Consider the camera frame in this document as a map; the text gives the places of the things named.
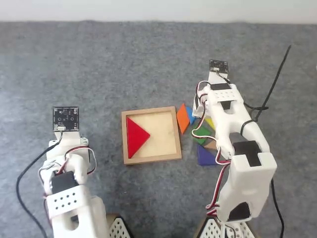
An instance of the black cable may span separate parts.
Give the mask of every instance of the black cable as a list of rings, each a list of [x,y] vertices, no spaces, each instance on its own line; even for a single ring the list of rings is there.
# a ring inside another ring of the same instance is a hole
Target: black cable
[[[234,238],[236,238],[236,231],[234,230],[234,228],[233,227],[231,227],[231,226],[228,226],[228,225],[225,225],[226,227],[229,227],[230,229],[232,229],[233,230],[233,235],[234,235]]]
[[[272,91],[273,91],[275,85],[276,85],[276,82],[277,82],[278,77],[279,77],[279,75],[280,75],[280,73],[281,73],[281,71],[282,71],[282,68],[283,68],[284,63],[285,63],[285,61],[286,61],[286,59],[287,59],[287,56],[288,56],[288,53],[289,53],[290,49],[291,49],[291,45],[289,45],[289,47],[287,48],[287,51],[286,51],[286,53],[285,53],[285,55],[284,55],[284,58],[283,58],[283,61],[282,61],[281,65],[280,65],[279,68],[278,68],[278,71],[277,71],[277,74],[276,74],[275,79],[274,79],[274,81],[273,81],[273,84],[272,84],[272,86],[271,86],[271,88],[270,88],[270,90],[269,90],[269,92],[268,92],[268,94],[267,94],[267,96],[266,96],[266,98],[265,98],[265,100],[264,100],[264,102],[263,102],[261,108],[259,109],[258,114],[255,116],[254,119],[248,120],[248,121],[246,121],[246,122],[244,122],[244,123],[242,124],[241,130],[240,130],[240,134],[241,134],[241,135],[242,135],[242,133],[243,133],[243,129],[244,129],[245,125],[248,124],[248,123],[250,123],[250,122],[253,122],[253,121],[257,122],[258,119],[259,119],[259,116],[261,115],[261,112],[265,109],[265,105],[266,105],[266,103],[267,103],[267,101],[268,101],[268,99],[269,99],[269,97],[270,97],[270,95],[271,95],[271,93],[272,93]],[[280,238],[283,238],[283,234],[284,234],[284,220],[283,220],[282,214],[281,214],[281,212],[280,212],[280,210],[279,210],[279,208],[278,208],[278,205],[277,205],[273,179],[271,180],[271,190],[272,190],[272,197],[273,197],[274,205],[275,205],[276,211],[277,211],[277,213],[278,213],[278,216],[279,216],[279,219],[280,219],[281,225],[282,225]]]
[[[249,104],[247,104],[247,103],[245,103],[245,102],[244,102],[243,104],[244,104],[247,108],[250,108],[250,109],[253,109],[253,110],[261,110],[261,108],[262,108],[262,107],[252,107],[252,106],[250,106]]]
[[[42,232],[42,235],[44,238],[48,238],[43,226],[40,224],[40,222],[36,219],[36,217],[30,212],[29,209],[27,209],[27,207],[25,206],[24,202],[22,201],[21,195],[20,195],[20,181],[22,179],[22,177],[25,175],[25,173],[43,156],[45,155],[47,152],[49,152],[50,150],[52,150],[55,146],[60,144],[60,141],[63,138],[63,132],[60,132],[60,138],[58,140],[58,142],[52,146],[50,146],[49,148],[47,148],[45,151],[43,151],[35,160],[33,160],[23,171],[22,173],[19,175],[19,177],[16,180],[16,185],[15,185],[15,191],[16,191],[16,196],[19,200],[19,203],[21,204],[22,208],[24,209],[24,211],[29,215],[29,217],[36,223],[36,225],[39,227],[39,229]]]
[[[222,76],[219,74],[219,72],[218,72],[218,71],[216,71],[216,74],[217,74],[220,78],[223,78],[223,79],[224,79],[224,81],[226,81],[226,82],[227,82],[227,84],[230,84],[230,80],[229,80],[229,79],[227,79],[227,78],[225,78],[225,77],[222,77]]]
[[[244,129],[244,127],[246,126],[246,124],[248,124],[248,123],[250,123],[250,122],[253,122],[253,121],[254,121],[254,120],[251,119],[251,120],[245,121],[245,122],[242,124],[241,129],[240,129],[240,135],[242,135],[243,129]]]
[[[274,87],[275,87],[275,85],[276,85],[276,82],[277,82],[277,80],[278,80],[278,77],[279,77],[279,75],[280,75],[280,73],[281,73],[281,71],[282,71],[282,68],[283,68],[283,66],[284,66],[284,63],[285,63],[285,61],[286,61],[286,59],[287,59],[288,53],[289,53],[289,51],[290,51],[290,49],[291,49],[291,46],[292,46],[292,45],[289,45],[288,48],[287,48],[287,51],[286,51],[286,53],[285,53],[285,55],[284,55],[284,58],[283,58],[283,60],[282,60],[281,65],[280,65],[279,68],[278,68],[277,74],[276,74],[275,79],[274,79],[274,81],[273,81],[273,83],[272,83],[272,86],[271,86],[271,88],[270,88],[270,90],[269,90],[269,92],[268,92],[268,94],[267,94],[267,96],[266,96],[266,99],[264,100],[264,102],[263,102],[263,104],[262,104],[262,107],[261,107],[261,109],[259,110],[258,114],[255,116],[255,121],[258,121],[259,116],[261,115],[261,113],[262,113],[262,111],[264,110],[264,107],[265,107],[265,105],[266,105],[266,103],[267,103],[269,97],[271,96],[271,93],[272,93],[272,91],[273,91],[273,89],[274,89]]]
[[[281,221],[281,225],[282,225],[281,234],[280,234],[279,237],[283,238],[283,235],[284,235],[284,220],[283,220],[281,212],[279,211],[278,204],[277,204],[277,201],[276,201],[274,180],[273,179],[271,180],[271,190],[272,190],[272,197],[273,197],[274,205],[275,205],[276,211],[278,213],[278,217],[279,217],[279,219]]]

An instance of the red triangle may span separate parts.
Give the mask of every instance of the red triangle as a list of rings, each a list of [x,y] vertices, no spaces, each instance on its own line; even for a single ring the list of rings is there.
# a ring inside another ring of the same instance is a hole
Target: red triangle
[[[148,140],[150,134],[143,130],[133,120],[127,118],[127,136],[128,136],[128,157],[129,159],[140,149]]]

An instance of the wooden frame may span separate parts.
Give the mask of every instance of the wooden frame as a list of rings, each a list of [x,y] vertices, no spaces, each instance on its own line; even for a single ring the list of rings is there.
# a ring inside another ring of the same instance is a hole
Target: wooden frame
[[[127,140],[126,118],[127,117],[137,117],[140,115],[153,115],[153,114],[161,114],[161,113],[170,113],[171,114],[176,153],[166,154],[166,155],[158,155],[158,156],[147,156],[147,157],[133,156],[131,159],[129,159],[128,158],[128,140]],[[141,164],[141,163],[156,162],[156,161],[177,160],[177,159],[182,158],[175,107],[151,108],[151,109],[142,109],[142,110],[134,110],[134,111],[125,111],[125,112],[121,113],[121,117],[122,117],[123,161],[124,161],[125,165]]]

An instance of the circuit board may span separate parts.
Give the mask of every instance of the circuit board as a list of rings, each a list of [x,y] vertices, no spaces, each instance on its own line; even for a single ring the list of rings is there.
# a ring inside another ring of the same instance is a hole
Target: circuit board
[[[53,107],[53,131],[79,131],[79,108],[78,107]]]
[[[210,59],[209,60],[209,71],[228,74],[228,72],[229,72],[228,62]]]

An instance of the blue triangle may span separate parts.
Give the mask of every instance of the blue triangle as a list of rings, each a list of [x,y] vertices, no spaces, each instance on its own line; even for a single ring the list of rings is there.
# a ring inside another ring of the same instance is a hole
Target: blue triangle
[[[192,116],[193,110],[190,107],[186,106],[186,112],[187,112],[190,125],[192,125],[194,121],[196,120],[196,118]]]
[[[197,144],[198,164],[201,166],[217,165],[216,157],[200,144]]]

